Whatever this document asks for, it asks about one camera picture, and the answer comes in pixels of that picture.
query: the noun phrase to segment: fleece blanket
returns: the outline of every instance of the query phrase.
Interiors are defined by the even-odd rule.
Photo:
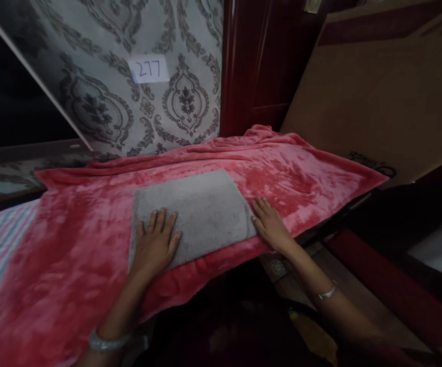
[[[294,236],[387,180],[260,125],[157,156],[40,171],[48,191],[0,288],[0,365],[71,364],[126,278],[134,190],[218,169],[245,199],[267,197]],[[255,236],[165,272],[146,292],[141,320],[269,250]]]

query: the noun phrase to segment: hand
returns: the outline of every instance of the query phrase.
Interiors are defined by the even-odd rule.
[[[267,199],[258,197],[252,200],[252,207],[258,217],[252,216],[253,225],[273,249],[286,255],[294,246],[299,246],[284,225],[279,212]]]
[[[165,208],[162,208],[160,213],[154,211],[146,231],[143,222],[139,223],[131,276],[141,273],[152,280],[172,262],[182,232],[170,238],[177,213],[173,213],[165,223],[166,213]]]

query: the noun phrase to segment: gray towel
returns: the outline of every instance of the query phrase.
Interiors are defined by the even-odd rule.
[[[162,207],[167,217],[177,212],[172,233],[182,239],[170,269],[257,234],[252,211],[225,170],[160,183],[134,192],[129,266],[136,250],[136,228],[148,225],[151,213]]]

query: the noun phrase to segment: striped sheet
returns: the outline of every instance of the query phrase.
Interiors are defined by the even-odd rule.
[[[0,212],[0,283],[20,239],[36,215],[39,199]]]

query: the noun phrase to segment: bangle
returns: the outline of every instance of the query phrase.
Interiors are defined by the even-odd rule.
[[[337,287],[336,287],[337,283],[335,281],[333,281],[333,283],[335,285],[331,288],[331,290],[329,292],[321,293],[321,294],[318,295],[320,299],[330,298],[333,294],[335,294],[335,292],[337,290]]]
[[[89,345],[95,351],[109,352],[121,349],[131,339],[131,334],[128,334],[121,339],[103,340],[97,335],[97,328],[91,331],[89,335]]]

